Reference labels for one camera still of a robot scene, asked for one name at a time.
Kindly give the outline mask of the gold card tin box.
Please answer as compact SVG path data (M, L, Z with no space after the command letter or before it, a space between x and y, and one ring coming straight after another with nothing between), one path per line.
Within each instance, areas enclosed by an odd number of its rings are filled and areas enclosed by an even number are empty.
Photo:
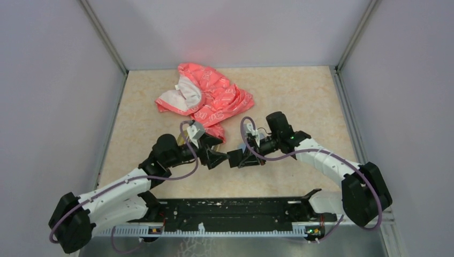
M184 138L186 138L186 140L189 139L189 135L188 135L188 133L186 131L184 131L183 135L180 134L179 136L176 137L177 144L178 145L185 144L185 139Z

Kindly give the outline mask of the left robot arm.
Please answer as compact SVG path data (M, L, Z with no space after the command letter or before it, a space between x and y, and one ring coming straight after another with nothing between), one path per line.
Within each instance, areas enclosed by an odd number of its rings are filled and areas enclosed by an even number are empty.
M79 196L72 192L63 195L48 223L50 241L70 254L110 227L140 219L157 220L160 203L150 190L171 180L173 167L196 162L212 169L227 160L227 154L213 150L222 142L208 133L182 145L171 134L160 136L149 156L124 177Z

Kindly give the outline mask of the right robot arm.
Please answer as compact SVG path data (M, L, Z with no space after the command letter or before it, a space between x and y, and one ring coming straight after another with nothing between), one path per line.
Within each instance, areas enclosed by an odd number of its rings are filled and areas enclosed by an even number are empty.
M230 167L264 165L291 157L311 165L340 188L338 192L313 190L301 206L305 219L314 221L321 214L337 214L365 230L381 225L392 197L376 164L349 161L326 149L306 132L295 131L281 111L269 114L266 121L270 132L262 138L252 118L241 120L245 147L228 152Z

